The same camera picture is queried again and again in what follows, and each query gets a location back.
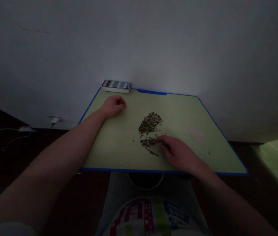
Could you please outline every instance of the white device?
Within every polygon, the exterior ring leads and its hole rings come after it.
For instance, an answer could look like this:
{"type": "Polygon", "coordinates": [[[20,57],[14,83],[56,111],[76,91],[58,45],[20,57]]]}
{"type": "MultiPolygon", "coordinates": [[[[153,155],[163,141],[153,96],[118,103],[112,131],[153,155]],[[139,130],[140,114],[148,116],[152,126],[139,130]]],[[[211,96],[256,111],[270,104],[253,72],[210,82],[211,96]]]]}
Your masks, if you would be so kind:
{"type": "Polygon", "coordinates": [[[101,87],[104,91],[129,93],[131,90],[131,83],[116,80],[105,80],[101,87]]]}

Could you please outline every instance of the pile of seeds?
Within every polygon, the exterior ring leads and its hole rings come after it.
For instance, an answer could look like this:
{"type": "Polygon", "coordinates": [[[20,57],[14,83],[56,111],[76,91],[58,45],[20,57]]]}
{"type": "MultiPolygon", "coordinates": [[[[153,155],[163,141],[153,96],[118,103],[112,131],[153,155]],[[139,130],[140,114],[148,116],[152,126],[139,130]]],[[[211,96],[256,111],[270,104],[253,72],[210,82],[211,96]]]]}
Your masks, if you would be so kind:
{"type": "Polygon", "coordinates": [[[158,124],[160,124],[162,122],[162,118],[152,112],[149,115],[147,115],[143,121],[141,122],[141,125],[139,126],[139,134],[140,134],[140,138],[146,134],[148,135],[148,133],[150,132],[155,132],[158,131],[158,129],[156,128],[158,124]]]}
{"type": "Polygon", "coordinates": [[[148,150],[148,152],[150,152],[152,155],[156,155],[159,156],[158,154],[154,153],[153,151],[149,150],[148,148],[152,147],[153,145],[155,145],[157,143],[156,138],[146,138],[143,140],[140,140],[140,143],[142,146],[144,146],[146,148],[146,150],[148,150]]]}
{"type": "MultiPolygon", "coordinates": [[[[140,138],[142,138],[144,136],[144,134],[148,135],[148,133],[158,131],[158,129],[156,127],[158,125],[161,125],[162,121],[163,121],[162,118],[157,113],[152,112],[149,115],[147,115],[139,126],[140,138]]],[[[155,135],[155,138],[149,137],[146,139],[142,139],[142,140],[140,140],[140,143],[152,155],[159,156],[158,154],[156,154],[153,151],[148,149],[157,143],[156,142],[157,138],[158,138],[157,135],[155,135]]]]}

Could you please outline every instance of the dark floor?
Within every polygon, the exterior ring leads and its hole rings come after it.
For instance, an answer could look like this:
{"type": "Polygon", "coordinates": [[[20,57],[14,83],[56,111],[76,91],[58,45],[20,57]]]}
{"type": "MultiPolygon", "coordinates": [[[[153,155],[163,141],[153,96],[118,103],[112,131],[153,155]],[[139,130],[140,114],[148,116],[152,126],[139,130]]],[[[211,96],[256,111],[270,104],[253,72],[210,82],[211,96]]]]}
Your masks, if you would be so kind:
{"type": "MultiPolygon", "coordinates": [[[[24,123],[0,111],[0,128],[19,128],[24,123]]],[[[66,131],[38,129],[5,150],[0,150],[0,193],[53,140],[66,131]]],[[[23,136],[15,131],[0,131],[0,147],[9,140],[23,136]]],[[[278,183],[254,155],[248,144],[232,143],[235,151],[250,171],[250,176],[222,176],[221,178],[278,231],[278,183]]],[[[94,235],[102,213],[109,183],[108,172],[77,174],[60,194],[48,219],[43,235],[94,235]]],[[[227,223],[215,215],[196,179],[192,184],[214,235],[234,235],[227,223]]]]}

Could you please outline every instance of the blue border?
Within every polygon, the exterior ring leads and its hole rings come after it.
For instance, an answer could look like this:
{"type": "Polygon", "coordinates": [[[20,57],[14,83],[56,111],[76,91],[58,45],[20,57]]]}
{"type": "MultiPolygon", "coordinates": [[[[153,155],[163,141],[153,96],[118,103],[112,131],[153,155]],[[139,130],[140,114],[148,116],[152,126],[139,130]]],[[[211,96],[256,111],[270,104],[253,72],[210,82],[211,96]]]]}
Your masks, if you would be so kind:
{"type": "MultiPolygon", "coordinates": [[[[92,99],[90,105],[88,106],[88,108],[86,109],[86,111],[83,113],[80,121],[78,124],[81,123],[83,117],[85,116],[85,114],[87,113],[87,111],[89,110],[91,104],[93,103],[95,97],[97,96],[97,94],[99,93],[101,87],[99,88],[99,90],[97,91],[96,95],[94,96],[94,98],[92,99]]],[[[155,91],[149,91],[149,90],[142,90],[142,89],[134,89],[137,90],[140,93],[149,93],[149,94],[156,94],[156,95],[167,95],[167,94],[174,94],[174,95],[181,95],[181,96],[189,96],[189,97],[196,97],[198,98],[198,100],[200,101],[201,105],[205,108],[205,110],[207,111],[208,115],[211,117],[211,119],[213,120],[213,122],[215,123],[215,125],[218,127],[218,129],[220,130],[221,134],[223,135],[223,137],[225,138],[225,140],[228,142],[230,148],[233,150],[233,152],[236,154],[237,158],[240,160],[240,162],[242,163],[242,165],[244,166],[245,170],[247,173],[226,173],[226,172],[216,172],[217,175],[232,175],[232,176],[249,176],[249,171],[247,169],[247,167],[244,165],[243,161],[241,160],[241,158],[238,156],[238,154],[236,153],[236,151],[234,150],[234,148],[231,146],[231,144],[229,143],[229,141],[227,140],[227,138],[225,137],[225,135],[223,134],[222,130],[219,128],[218,124],[215,122],[215,120],[213,119],[213,117],[210,115],[209,111],[207,110],[207,108],[204,106],[204,104],[202,103],[202,101],[200,100],[199,97],[194,96],[194,95],[186,95],[186,94],[178,94],[178,93],[163,93],[163,92],[155,92],[155,91]]],[[[82,171],[109,171],[109,172],[141,172],[141,173],[166,173],[166,174],[186,174],[185,172],[181,172],[181,171],[162,171],[162,170],[128,170],[128,169],[97,169],[97,168],[80,168],[80,170],[82,171]]]]}
{"type": "MultiPolygon", "coordinates": [[[[103,171],[103,172],[132,172],[132,173],[163,173],[163,174],[189,174],[182,171],[171,171],[171,170],[133,170],[133,169],[104,169],[104,168],[80,168],[79,171],[103,171]]],[[[227,172],[216,172],[217,175],[225,176],[247,176],[245,173],[227,173],[227,172]]]]}
{"type": "Polygon", "coordinates": [[[97,94],[99,93],[100,89],[101,89],[101,87],[100,87],[100,88],[99,88],[99,90],[96,92],[96,95],[95,95],[95,96],[94,96],[94,98],[92,99],[92,101],[91,101],[90,105],[88,106],[88,108],[86,109],[86,111],[83,113],[83,115],[82,115],[82,117],[81,117],[80,121],[78,122],[78,124],[80,124],[80,123],[81,123],[81,121],[82,121],[83,117],[86,115],[87,111],[89,110],[89,108],[90,108],[90,106],[91,106],[92,102],[94,101],[95,97],[96,97],[96,96],[97,96],[97,94]]]}

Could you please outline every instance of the printed shirt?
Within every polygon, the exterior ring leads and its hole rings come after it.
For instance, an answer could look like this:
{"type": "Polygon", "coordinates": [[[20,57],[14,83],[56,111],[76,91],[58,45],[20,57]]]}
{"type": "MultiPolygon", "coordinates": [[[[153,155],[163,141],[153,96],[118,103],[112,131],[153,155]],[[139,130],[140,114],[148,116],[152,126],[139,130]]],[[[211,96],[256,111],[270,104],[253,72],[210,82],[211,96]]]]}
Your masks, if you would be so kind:
{"type": "Polygon", "coordinates": [[[189,215],[178,203],[159,197],[137,198],[116,213],[102,234],[116,235],[211,235],[206,223],[189,215]]]}

